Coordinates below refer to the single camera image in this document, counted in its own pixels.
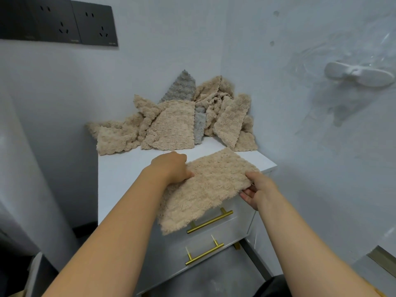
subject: drawer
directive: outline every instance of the drawer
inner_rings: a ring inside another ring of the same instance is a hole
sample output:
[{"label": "drawer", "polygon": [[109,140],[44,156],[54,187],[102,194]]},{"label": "drawer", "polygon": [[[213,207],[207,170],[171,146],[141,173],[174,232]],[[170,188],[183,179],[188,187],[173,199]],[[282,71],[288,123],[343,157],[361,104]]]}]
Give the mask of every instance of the drawer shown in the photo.
[{"label": "drawer", "polygon": [[[221,207],[225,211],[232,210],[233,213],[190,234],[187,230],[191,226],[188,226],[163,236],[160,226],[154,223],[135,294],[161,284],[247,236],[255,211],[239,196],[225,200],[218,208],[206,211],[195,224],[199,225],[221,215]],[[191,259],[194,259],[216,247],[213,239],[218,245],[224,246],[186,265],[189,261],[187,250]]]}]

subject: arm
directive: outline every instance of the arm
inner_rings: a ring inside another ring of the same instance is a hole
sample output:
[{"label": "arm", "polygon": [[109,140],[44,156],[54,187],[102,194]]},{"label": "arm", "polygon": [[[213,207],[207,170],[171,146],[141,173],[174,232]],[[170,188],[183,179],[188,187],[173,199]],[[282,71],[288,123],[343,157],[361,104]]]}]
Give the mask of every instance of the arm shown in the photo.
[{"label": "arm", "polygon": [[131,296],[166,186],[193,176],[186,159],[176,152],[153,159],[43,297]]},{"label": "arm", "polygon": [[293,297],[378,297],[305,223],[270,178],[258,172],[246,176],[254,185],[240,195],[259,211]]}]

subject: forearm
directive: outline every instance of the forearm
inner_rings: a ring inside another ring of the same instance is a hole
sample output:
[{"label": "forearm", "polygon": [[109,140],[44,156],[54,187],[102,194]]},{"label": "forearm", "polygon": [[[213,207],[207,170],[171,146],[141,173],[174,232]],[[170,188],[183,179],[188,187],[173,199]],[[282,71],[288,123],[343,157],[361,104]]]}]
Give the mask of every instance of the forearm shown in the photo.
[{"label": "forearm", "polygon": [[44,297],[131,296],[166,185],[145,168]]},{"label": "forearm", "polygon": [[294,297],[378,297],[279,192],[263,198],[258,207]]}]

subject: person's right hand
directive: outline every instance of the person's right hand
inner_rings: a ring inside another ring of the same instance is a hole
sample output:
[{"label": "person's right hand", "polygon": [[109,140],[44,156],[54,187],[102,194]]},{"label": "person's right hand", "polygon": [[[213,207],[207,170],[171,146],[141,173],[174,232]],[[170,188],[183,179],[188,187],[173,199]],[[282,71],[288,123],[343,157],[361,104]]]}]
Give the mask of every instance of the person's right hand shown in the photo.
[{"label": "person's right hand", "polygon": [[270,195],[278,192],[278,187],[272,179],[260,172],[246,172],[245,175],[253,184],[240,192],[239,195],[253,209],[258,210],[258,204],[264,198],[268,198]]}]

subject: gray floor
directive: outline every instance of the gray floor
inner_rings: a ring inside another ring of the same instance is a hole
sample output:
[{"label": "gray floor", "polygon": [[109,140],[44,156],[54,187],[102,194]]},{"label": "gray floor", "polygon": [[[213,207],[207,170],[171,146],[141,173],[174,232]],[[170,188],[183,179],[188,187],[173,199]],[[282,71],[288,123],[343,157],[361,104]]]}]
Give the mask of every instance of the gray floor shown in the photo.
[{"label": "gray floor", "polygon": [[253,296],[264,279],[245,250],[230,246],[154,288],[149,297]]}]

